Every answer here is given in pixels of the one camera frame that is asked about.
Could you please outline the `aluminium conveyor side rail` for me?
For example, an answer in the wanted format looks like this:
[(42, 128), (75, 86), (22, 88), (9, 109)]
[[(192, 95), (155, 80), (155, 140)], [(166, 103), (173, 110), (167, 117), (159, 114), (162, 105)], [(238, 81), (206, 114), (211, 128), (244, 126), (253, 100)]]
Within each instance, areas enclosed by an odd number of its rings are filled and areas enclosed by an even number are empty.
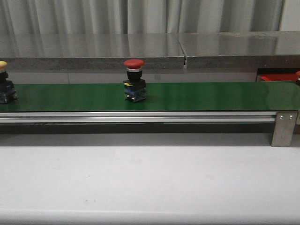
[(274, 122), (277, 112), (2, 112), (1, 123)]

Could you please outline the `grey curtain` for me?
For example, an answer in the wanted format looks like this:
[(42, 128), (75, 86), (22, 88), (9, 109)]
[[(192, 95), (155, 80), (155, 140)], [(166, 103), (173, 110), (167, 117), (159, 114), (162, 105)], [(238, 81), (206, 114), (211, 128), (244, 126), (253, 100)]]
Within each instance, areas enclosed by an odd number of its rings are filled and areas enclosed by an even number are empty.
[(2, 34), (276, 31), (283, 0), (3, 0)]

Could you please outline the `left steel counter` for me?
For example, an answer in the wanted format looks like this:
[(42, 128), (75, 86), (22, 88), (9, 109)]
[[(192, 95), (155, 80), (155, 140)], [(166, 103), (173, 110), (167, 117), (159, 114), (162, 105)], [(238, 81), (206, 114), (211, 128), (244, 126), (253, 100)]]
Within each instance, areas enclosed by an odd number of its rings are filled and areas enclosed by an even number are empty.
[(146, 69), (182, 69), (175, 34), (20, 34), (0, 36), (0, 58), (9, 70), (124, 69), (142, 59)]

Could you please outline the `green conveyor belt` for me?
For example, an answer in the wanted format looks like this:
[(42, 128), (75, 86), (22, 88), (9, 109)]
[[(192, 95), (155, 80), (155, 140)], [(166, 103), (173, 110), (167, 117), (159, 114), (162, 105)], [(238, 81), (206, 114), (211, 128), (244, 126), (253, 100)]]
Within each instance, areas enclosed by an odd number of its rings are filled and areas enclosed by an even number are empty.
[(148, 83), (145, 100), (125, 99), (120, 83), (17, 84), (17, 100), (2, 112), (297, 111), (292, 82)]

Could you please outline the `red plastic tray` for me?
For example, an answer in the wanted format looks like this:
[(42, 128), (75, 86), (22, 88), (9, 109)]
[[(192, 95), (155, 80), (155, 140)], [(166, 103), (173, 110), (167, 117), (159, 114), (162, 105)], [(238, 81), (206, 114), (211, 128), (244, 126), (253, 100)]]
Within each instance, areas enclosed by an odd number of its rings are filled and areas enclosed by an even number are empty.
[(298, 76), (296, 74), (288, 73), (288, 74), (263, 74), (259, 75), (259, 77), (265, 82), (279, 82), (279, 81), (288, 81), (288, 82), (296, 82)]

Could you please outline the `steel conveyor support bracket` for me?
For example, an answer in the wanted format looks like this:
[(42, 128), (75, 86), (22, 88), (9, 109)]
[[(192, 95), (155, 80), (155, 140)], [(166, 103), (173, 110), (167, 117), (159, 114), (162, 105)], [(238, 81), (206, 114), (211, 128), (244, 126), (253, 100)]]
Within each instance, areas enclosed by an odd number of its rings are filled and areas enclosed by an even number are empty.
[(291, 145), (296, 121), (297, 111), (278, 112), (271, 141), (272, 147), (288, 147)]

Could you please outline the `red push button yellow tab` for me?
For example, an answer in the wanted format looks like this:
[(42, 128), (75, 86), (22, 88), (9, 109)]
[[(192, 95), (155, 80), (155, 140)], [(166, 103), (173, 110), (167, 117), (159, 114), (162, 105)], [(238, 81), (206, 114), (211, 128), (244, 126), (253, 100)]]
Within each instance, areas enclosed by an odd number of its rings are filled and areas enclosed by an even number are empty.
[(124, 80), (124, 93), (126, 100), (133, 103), (146, 99), (146, 82), (142, 79), (142, 65), (140, 59), (130, 59), (123, 63), (127, 67), (127, 80)]

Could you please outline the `steel counter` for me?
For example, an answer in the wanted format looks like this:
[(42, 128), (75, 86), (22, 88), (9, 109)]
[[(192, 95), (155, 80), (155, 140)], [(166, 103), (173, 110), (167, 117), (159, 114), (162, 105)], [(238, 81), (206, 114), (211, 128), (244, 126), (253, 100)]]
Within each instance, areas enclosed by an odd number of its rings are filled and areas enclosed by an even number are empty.
[(188, 69), (299, 68), (300, 33), (181, 33)]
[(20, 34), (0, 36), (0, 58), (9, 70), (124, 69), (142, 59), (146, 69), (182, 69), (175, 34)]

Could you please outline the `right steel counter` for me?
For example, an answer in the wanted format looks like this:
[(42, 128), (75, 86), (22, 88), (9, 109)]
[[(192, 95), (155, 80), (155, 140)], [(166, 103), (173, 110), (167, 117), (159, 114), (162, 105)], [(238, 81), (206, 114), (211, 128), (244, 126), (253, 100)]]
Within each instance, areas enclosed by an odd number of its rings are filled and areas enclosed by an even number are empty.
[(188, 69), (299, 68), (300, 33), (181, 33)]

